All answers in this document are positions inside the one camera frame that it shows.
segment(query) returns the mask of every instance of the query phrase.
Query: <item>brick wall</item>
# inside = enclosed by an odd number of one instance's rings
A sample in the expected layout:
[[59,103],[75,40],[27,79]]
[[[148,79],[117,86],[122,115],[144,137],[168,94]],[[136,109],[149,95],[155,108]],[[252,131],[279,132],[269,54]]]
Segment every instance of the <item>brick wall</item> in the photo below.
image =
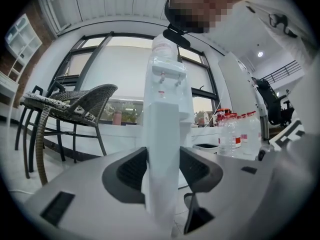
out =
[[[36,32],[37,36],[40,38],[42,45],[36,51],[36,53],[32,56],[29,63],[25,67],[21,78],[19,80],[19,87],[15,95],[13,107],[17,108],[19,106],[19,99],[24,94],[24,90],[28,79],[34,69],[35,65],[44,54],[44,52],[49,48],[52,42],[55,40],[52,32],[50,31],[47,23],[42,16],[42,12],[38,3],[38,0],[31,0],[29,4],[21,11],[21,15],[26,14],[28,17],[31,26],[33,27],[34,31]],[[4,53],[0,57],[0,71],[4,74],[8,75],[9,70],[13,66],[15,62],[15,58],[5,50]],[[10,99],[3,94],[0,93],[0,102],[9,104]]]

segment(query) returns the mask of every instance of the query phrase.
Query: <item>railing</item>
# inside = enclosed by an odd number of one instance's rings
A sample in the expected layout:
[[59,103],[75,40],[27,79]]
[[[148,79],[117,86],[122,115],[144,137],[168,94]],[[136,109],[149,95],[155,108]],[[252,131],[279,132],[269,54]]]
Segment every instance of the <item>railing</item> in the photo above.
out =
[[292,75],[293,73],[299,70],[301,70],[301,66],[298,62],[294,60],[289,64],[283,66],[282,68],[274,71],[273,73],[266,75],[262,79],[266,79],[269,82],[269,84],[273,84],[283,78],[286,78],[287,76]]

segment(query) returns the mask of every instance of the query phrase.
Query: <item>white cabinet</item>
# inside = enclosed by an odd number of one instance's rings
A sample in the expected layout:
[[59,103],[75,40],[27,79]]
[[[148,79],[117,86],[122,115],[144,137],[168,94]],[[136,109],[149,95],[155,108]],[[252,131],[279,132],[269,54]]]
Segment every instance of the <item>white cabinet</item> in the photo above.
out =
[[6,48],[15,57],[7,75],[0,74],[0,93],[11,97],[28,62],[42,45],[26,14],[22,15],[5,35]]

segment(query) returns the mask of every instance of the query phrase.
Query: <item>chair leg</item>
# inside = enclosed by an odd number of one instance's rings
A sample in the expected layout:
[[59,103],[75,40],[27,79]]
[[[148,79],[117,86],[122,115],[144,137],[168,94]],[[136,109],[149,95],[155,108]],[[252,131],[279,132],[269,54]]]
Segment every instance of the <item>chair leg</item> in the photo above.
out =
[[22,136],[24,172],[25,172],[25,177],[27,179],[30,179],[30,175],[29,175],[29,171],[28,171],[27,132],[28,132],[28,125],[30,122],[30,118],[31,118],[33,112],[34,112],[33,110],[30,110],[30,112],[25,120],[24,129],[23,129],[23,136]]
[[[77,133],[77,125],[73,125],[73,133]],[[72,136],[72,151],[73,151],[73,162],[77,163],[77,153],[76,153],[76,136]]]
[[41,184],[44,185],[48,183],[45,164],[44,164],[44,136],[45,136],[45,128],[48,121],[48,117],[50,114],[50,107],[44,107],[42,113],[40,114],[40,119],[38,123],[38,127],[36,130],[36,139],[35,139],[35,159],[36,159],[36,167],[38,169],[39,177]]
[[37,125],[39,124],[41,113],[38,112],[36,118],[34,120],[34,126],[32,129],[31,137],[30,137],[30,144],[29,144],[29,173],[33,173],[34,171],[34,150],[35,150],[35,142],[36,142],[36,135],[37,135]]
[[[59,119],[56,120],[56,130],[61,131]],[[66,161],[66,158],[65,158],[64,146],[62,146],[61,135],[57,135],[56,137],[58,138],[58,145],[59,145],[61,160],[64,162]]]
[[99,144],[100,144],[100,148],[101,148],[101,150],[102,150],[102,154],[103,154],[104,156],[106,156],[107,153],[106,153],[106,150],[105,150],[104,143],[103,143],[103,141],[102,141],[102,139],[101,139],[101,134],[100,134],[99,126],[96,126],[96,127],[95,127],[95,132],[96,132],[96,136],[98,137],[98,141],[99,141]]
[[21,117],[20,117],[18,130],[16,131],[14,150],[19,150],[20,133],[21,133],[22,124],[23,124],[25,116],[26,116],[26,112],[27,112],[27,108],[24,107],[22,114],[21,114]]

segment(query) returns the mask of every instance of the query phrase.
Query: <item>patterned cushion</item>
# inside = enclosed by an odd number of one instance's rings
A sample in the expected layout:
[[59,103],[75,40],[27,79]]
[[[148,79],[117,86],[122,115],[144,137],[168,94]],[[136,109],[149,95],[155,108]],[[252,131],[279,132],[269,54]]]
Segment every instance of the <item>patterned cushion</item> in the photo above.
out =
[[[61,111],[64,111],[66,110],[67,108],[70,107],[70,105],[64,103],[63,101],[60,101],[60,100],[57,100],[57,99],[53,99],[53,98],[47,98],[47,97],[44,97],[44,96],[41,96],[39,94],[36,94],[36,93],[33,93],[33,92],[27,92],[23,95],[23,97],[25,99],[32,99],[32,100],[35,100],[35,101],[38,101],[38,102],[41,102],[41,103],[44,103],[48,106],[51,106],[55,109],[58,109],[58,110],[61,110]],[[74,111],[73,113],[77,114],[77,115],[83,115],[85,112],[85,110],[78,106]],[[93,121],[96,119],[96,117],[87,112],[85,115],[84,115],[84,118],[88,121]]]

